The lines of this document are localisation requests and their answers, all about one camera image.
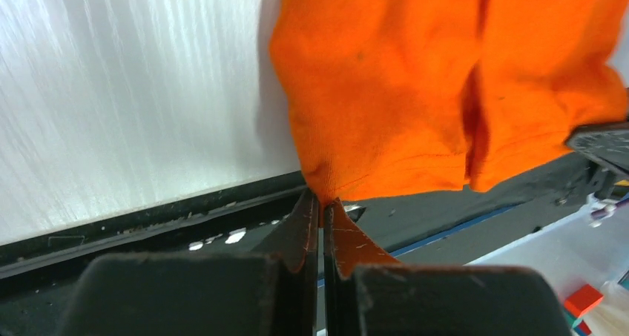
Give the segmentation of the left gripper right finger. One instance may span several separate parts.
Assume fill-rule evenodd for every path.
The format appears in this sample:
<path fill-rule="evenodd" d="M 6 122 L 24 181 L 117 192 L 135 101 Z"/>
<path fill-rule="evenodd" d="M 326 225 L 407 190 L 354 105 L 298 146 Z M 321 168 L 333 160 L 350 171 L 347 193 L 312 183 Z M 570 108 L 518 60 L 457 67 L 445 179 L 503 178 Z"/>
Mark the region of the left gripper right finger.
<path fill-rule="evenodd" d="M 323 211 L 323 247 L 328 335 L 362 335 L 363 296 L 356 271 L 401 262 L 386 252 L 347 215 L 336 199 Z"/>

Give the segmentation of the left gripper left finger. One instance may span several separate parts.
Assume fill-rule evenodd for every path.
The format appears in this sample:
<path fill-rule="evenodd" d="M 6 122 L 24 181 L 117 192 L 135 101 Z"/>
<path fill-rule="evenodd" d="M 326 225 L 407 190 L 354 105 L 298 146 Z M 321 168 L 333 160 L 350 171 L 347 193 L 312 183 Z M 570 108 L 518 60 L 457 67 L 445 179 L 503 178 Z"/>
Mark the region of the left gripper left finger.
<path fill-rule="evenodd" d="M 320 204 L 306 189 L 291 213 L 259 243 L 265 277 L 261 335 L 315 335 Z"/>

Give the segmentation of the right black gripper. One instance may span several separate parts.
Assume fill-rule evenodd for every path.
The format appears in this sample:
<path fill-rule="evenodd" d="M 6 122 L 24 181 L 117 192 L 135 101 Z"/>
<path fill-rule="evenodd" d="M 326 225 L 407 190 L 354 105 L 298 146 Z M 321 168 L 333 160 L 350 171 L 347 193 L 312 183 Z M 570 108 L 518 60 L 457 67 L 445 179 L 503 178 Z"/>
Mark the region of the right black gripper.
<path fill-rule="evenodd" d="M 628 121 L 579 126 L 565 145 L 615 174 L 628 176 Z"/>

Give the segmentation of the orange t-shirt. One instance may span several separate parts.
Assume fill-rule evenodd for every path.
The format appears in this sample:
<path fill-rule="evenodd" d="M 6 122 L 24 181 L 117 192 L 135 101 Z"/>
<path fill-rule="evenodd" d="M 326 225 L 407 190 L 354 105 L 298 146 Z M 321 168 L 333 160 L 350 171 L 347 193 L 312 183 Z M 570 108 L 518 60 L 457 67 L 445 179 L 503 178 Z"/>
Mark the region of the orange t-shirt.
<path fill-rule="evenodd" d="M 621 122 L 628 0 L 281 0 L 270 41 L 323 204 L 495 185 Z"/>

